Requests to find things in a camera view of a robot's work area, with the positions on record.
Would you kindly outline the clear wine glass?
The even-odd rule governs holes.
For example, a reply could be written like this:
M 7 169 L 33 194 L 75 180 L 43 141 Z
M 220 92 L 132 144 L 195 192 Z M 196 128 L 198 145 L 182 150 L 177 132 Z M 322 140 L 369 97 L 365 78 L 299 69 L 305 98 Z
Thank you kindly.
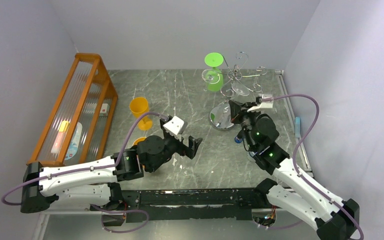
M 185 176 L 192 176 L 194 175 L 194 168 L 196 165 L 196 161 L 194 159 L 190 159 L 188 157 L 180 157 L 179 160 L 179 168 L 180 172 Z
M 203 70 L 201 77 L 202 80 L 209 85 L 215 85 L 221 81 L 221 74 L 214 69 Z
M 248 96 L 251 92 L 245 85 L 237 80 L 232 82 L 231 89 L 240 96 Z

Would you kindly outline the green plastic wine glass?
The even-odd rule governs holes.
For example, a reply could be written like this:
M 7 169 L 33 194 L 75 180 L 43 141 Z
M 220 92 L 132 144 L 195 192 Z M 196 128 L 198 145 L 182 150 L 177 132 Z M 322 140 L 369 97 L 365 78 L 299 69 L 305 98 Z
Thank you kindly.
M 204 57 L 205 64 L 209 67 L 202 72 L 202 79 L 207 83 L 207 89 L 211 92 L 218 92 L 224 85 L 222 71 L 218 68 L 224 62 L 224 57 L 218 52 L 208 53 Z

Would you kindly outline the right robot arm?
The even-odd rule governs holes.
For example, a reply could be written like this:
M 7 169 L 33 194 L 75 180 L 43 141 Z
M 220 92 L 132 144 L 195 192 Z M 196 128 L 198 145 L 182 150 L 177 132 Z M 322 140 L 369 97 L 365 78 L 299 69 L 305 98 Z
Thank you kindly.
M 228 102 L 231 123 L 240 125 L 235 137 L 257 166 L 276 180 L 264 179 L 255 190 L 260 207 L 272 205 L 288 211 L 316 231 L 321 240 L 348 240 L 358 231 L 360 207 L 353 199 L 343 200 L 310 177 L 276 142 L 280 133 L 272 118 L 260 113 L 261 103 Z

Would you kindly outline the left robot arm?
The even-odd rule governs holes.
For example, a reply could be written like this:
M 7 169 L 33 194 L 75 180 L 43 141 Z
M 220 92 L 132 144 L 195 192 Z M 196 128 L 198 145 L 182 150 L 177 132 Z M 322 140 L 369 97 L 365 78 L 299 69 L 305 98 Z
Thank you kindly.
M 77 165 L 43 166 L 39 161 L 27 165 L 23 177 L 20 211 L 39 213 L 52 205 L 96 205 L 117 210 L 122 206 L 120 182 L 144 177 L 168 163 L 174 154 L 193 159 L 202 138 L 189 136 L 183 143 L 186 127 L 174 116 L 160 120 L 163 136 L 150 135 L 122 153 Z

